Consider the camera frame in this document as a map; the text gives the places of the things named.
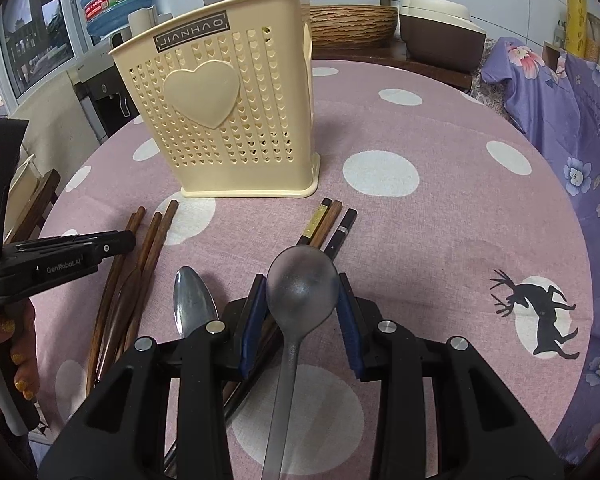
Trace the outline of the left hand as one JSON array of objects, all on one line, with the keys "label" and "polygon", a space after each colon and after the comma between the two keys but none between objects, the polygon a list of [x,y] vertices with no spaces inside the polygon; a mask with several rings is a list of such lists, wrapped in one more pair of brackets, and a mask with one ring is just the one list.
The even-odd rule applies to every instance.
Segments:
[{"label": "left hand", "polygon": [[22,302],[22,330],[16,334],[16,323],[0,314],[0,344],[12,343],[10,359],[17,367],[15,388],[27,401],[32,401],[40,390],[38,357],[36,356],[35,310],[29,299]]}]

